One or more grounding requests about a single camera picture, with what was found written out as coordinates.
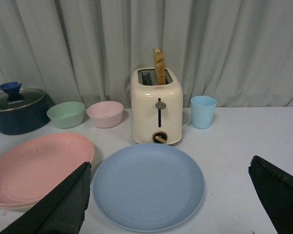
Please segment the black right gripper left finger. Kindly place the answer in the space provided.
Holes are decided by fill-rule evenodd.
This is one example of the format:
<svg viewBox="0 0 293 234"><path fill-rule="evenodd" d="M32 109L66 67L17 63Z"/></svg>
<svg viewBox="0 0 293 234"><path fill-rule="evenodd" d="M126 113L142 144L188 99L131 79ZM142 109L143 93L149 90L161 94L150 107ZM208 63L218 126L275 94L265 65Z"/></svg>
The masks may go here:
<svg viewBox="0 0 293 234"><path fill-rule="evenodd" d="M2 234L78 234L90 197L91 164L84 162Z"/></svg>

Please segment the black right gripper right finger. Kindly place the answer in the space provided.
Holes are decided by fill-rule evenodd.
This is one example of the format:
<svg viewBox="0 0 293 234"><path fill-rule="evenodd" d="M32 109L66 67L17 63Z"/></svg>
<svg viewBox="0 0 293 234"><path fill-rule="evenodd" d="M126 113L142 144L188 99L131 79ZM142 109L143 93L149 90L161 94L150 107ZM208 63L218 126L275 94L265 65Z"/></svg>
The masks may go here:
<svg viewBox="0 0 293 234"><path fill-rule="evenodd" d="M273 226L279 234L293 234L293 176L254 156L250 178Z"/></svg>

